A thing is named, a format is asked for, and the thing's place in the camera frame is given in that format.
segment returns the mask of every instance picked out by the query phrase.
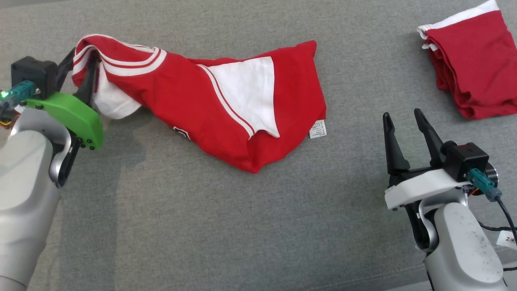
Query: teal cable connector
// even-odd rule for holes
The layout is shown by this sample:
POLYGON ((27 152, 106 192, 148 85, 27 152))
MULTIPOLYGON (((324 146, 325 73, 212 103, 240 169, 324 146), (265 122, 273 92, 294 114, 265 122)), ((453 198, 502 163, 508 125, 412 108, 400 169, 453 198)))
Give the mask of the teal cable connector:
POLYGON ((36 87, 30 81, 23 81, 18 85, 12 87, 8 91, 0 93, 0 108, 12 110, 20 102, 25 101, 34 96, 36 87))
POLYGON ((490 202, 495 202, 496 197, 501 196, 501 190, 495 187, 494 182, 478 169, 472 169, 468 172, 467 180, 476 188, 479 188, 490 202))

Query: gray couch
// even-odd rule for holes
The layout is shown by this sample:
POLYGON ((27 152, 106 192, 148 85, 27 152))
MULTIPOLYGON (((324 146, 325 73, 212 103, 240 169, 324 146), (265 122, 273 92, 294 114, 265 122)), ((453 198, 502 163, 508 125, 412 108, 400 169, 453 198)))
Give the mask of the gray couch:
MULTIPOLYGON (((517 216, 517 116, 462 118, 436 88, 416 33, 482 1, 77 0, 0 10, 0 88, 12 62, 58 62, 88 33, 195 58, 315 39, 328 106, 326 137, 256 175, 206 155, 146 109, 104 119, 104 147, 77 156, 29 290, 382 290, 426 280, 407 216, 384 203, 383 112, 413 166, 429 160, 414 108, 444 140, 491 154, 517 216)), ((517 34, 517 2, 499 6, 517 34)), ((487 225, 506 224, 497 205, 470 204, 487 225)), ((504 263, 517 259, 496 250, 504 263)))

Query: white label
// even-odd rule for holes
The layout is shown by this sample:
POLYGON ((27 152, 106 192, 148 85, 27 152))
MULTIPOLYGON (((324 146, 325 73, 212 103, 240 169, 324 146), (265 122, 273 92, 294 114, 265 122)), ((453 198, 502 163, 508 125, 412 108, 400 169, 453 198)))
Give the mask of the white label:
POLYGON ((327 135, 325 120, 317 120, 309 131, 310 138, 322 137, 327 135))
POLYGON ((517 244, 515 243, 515 238, 511 231, 501 231, 499 233, 499 238, 497 239, 497 244, 517 250, 517 244))
POLYGON ((21 105, 17 105, 15 108, 14 108, 19 114, 23 113, 23 110, 25 110, 25 107, 21 106, 21 105))

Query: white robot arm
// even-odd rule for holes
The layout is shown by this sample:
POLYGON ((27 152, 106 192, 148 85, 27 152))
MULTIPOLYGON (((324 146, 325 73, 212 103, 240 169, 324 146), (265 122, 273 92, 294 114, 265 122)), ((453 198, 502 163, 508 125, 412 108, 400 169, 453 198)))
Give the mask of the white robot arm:
POLYGON ((406 210, 416 245, 426 254, 424 264, 433 290, 507 291, 501 261, 467 203, 473 191, 468 171, 482 169, 486 175, 481 173, 482 178, 491 187, 497 186, 497 172, 488 155, 473 143, 444 145, 420 109, 415 109, 415 117, 431 154, 428 168, 410 169, 395 139, 391 117, 384 115, 388 209, 406 210))
POLYGON ((0 151, 0 290, 26 290, 60 200, 68 129, 27 108, 0 151))

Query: white trim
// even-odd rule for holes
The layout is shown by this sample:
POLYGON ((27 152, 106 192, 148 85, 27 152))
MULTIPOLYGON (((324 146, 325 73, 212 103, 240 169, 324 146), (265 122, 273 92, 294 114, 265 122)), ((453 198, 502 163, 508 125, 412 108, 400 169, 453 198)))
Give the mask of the white trim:
POLYGON ((122 42, 122 41, 119 41, 111 36, 108 36, 108 35, 102 35, 102 34, 90 34, 90 35, 87 35, 87 36, 84 36, 81 38, 81 40, 78 42, 78 46, 79 44, 87 37, 90 37, 90 36, 100 36, 100 37, 105 37, 105 38, 109 38, 109 39, 112 39, 128 48, 132 48, 132 49, 136 49, 136 50, 139 50, 139 51, 143 51, 143 52, 148 52, 148 53, 152 53, 152 55, 144 60, 144 61, 140 61, 140 62, 124 62, 124 61, 118 61, 118 60, 114 60, 108 56, 106 56, 105 54, 103 54, 96 46, 94 45, 88 45, 86 47, 84 47, 79 53, 77 53, 74 57, 73 57, 73 61, 76 62, 77 60, 79 60, 81 57, 82 59, 73 66, 73 70, 72 70, 72 73, 73 74, 77 74, 78 72, 82 71, 85 67, 86 67, 86 64, 88 63, 88 59, 89 59, 89 54, 91 53, 91 50, 95 49, 99 52, 99 54, 105 59, 107 60, 108 62, 111 62, 115 65, 121 65, 121 66, 143 66, 143 65, 147 65, 149 63, 151 63, 154 58, 156 57, 156 55, 159 53, 160 49, 159 48, 149 48, 149 47, 145 47, 145 46, 140 46, 140 45, 130 45, 129 43, 125 43, 125 42, 122 42))
POLYGON ((109 73, 111 73, 113 75, 124 76, 124 77, 143 75, 143 74, 152 72, 152 71, 156 70, 163 63, 163 61, 165 60, 165 57, 167 56, 166 51, 158 49, 157 53, 159 52, 160 54, 158 55, 156 60, 154 62, 152 62, 150 65, 148 65, 146 67, 141 67, 141 68, 120 68, 120 67, 116 67, 111 64, 108 64, 104 60, 105 55, 102 52, 100 52, 96 47, 92 47, 85 53, 84 57, 77 64, 75 64, 73 66, 73 70, 72 70, 73 75, 79 73, 86 67, 90 54, 92 53, 92 51, 94 49, 97 50, 97 52, 99 52, 99 54, 101 55, 101 57, 102 57, 101 61, 103 62, 106 71, 108 71, 109 73))
MULTIPOLYGON (((420 34, 420 37, 424 40, 427 39, 427 34, 425 33, 428 30, 435 30, 438 28, 443 28, 449 25, 453 25, 455 23, 474 18, 477 16, 480 16, 482 14, 492 12, 492 11, 499 11, 499 7, 497 6, 497 2, 495 0, 488 0, 487 2, 479 5, 478 7, 474 7, 459 13, 454 14, 451 17, 448 17, 440 22, 437 22, 435 24, 426 24, 421 25, 417 28, 417 32, 420 34)), ((437 50, 438 47, 433 44, 425 44, 422 46, 423 49, 431 48, 433 51, 437 50)))
POLYGON ((255 131, 279 138, 275 121, 275 65, 270 56, 209 66, 230 108, 255 131))
POLYGON ((140 108, 140 103, 107 79, 102 62, 99 63, 97 82, 98 88, 97 92, 93 94, 93 100, 99 111, 105 116, 121 119, 140 108))
POLYGON ((158 54, 158 52, 160 51, 159 48, 153 48, 153 54, 147 58, 146 60, 144 61, 140 61, 140 62, 124 62, 124 61, 118 61, 118 60, 114 60, 108 56, 106 56, 105 54, 103 54, 96 46, 94 45, 88 45, 86 47, 83 48, 82 51, 80 51, 77 55, 75 55, 73 57, 73 61, 77 61, 79 58, 81 58, 81 56, 83 54, 85 54, 86 52, 88 52, 90 49, 96 49, 100 55, 105 59, 107 60, 108 62, 114 64, 114 65, 121 65, 121 66, 143 66, 143 65, 147 65, 149 64, 150 62, 153 61, 153 59, 156 57, 156 55, 158 54))
POLYGON ((112 40, 115 40, 115 41, 118 41, 120 43, 122 43, 124 46, 126 47, 129 47, 129 48, 136 48, 140 51, 147 51, 147 52, 153 52, 153 49, 151 49, 150 47, 146 47, 146 46, 141 46, 141 45, 132 45, 130 43, 127 43, 127 42, 123 42, 123 41, 120 41, 112 36, 109 36, 109 35, 105 35, 105 34, 88 34, 88 35, 85 35, 83 37, 81 37, 81 39, 78 41, 77 43, 77 46, 79 46, 79 44, 87 37, 90 37, 90 36, 100 36, 100 37, 105 37, 105 38, 109 38, 109 39, 112 39, 112 40))
POLYGON ((181 134, 182 136, 190 139, 190 135, 189 135, 189 133, 186 130, 183 130, 183 129, 181 129, 179 127, 176 127, 176 126, 174 126, 172 129, 174 129, 177 133, 181 134))
POLYGON ((224 100, 224 97, 221 95, 221 92, 219 92, 217 82, 216 82, 215 78, 213 77, 212 73, 210 72, 210 70, 201 64, 198 64, 197 66, 200 67, 201 69, 203 69, 205 71, 205 73, 207 74, 207 76, 210 78, 210 81, 212 82, 212 86, 214 87, 214 91, 216 92, 217 98, 219 99, 219 102, 221 103, 221 105, 224 107, 224 110, 226 110, 228 115, 230 115, 233 120, 235 120, 238 124, 240 124, 240 126, 242 126, 246 130, 246 132, 248 133, 248 135, 251 138, 253 136, 253 130, 251 129, 251 127, 248 124, 246 124, 246 122, 244 122, 244 120, 242 120, 240 117, 238 117, 233 112, 233 110, 228 106, 228 104, 224 100))
POLYGON ((143 74, 147 74, 147 73, 150 73, 150 72, 156 70, 163 63, 166 56, 167 56, 167 51, 160 50, 160 54, 158 55, 156 60, 154 62, 152 62, 149 66, 142 67, 142 68, 120 68, 120 67, 116 67, 111 64, 108 64, 107 62, 104 62, 104 60, 103 60, 103 62, 104 62, 104 67, 106 68, 106 71, 108 71, 109 73, 111 73, 113 75, 117 75, 117 76, 127 77, 127 76, 143 75, 143 74))

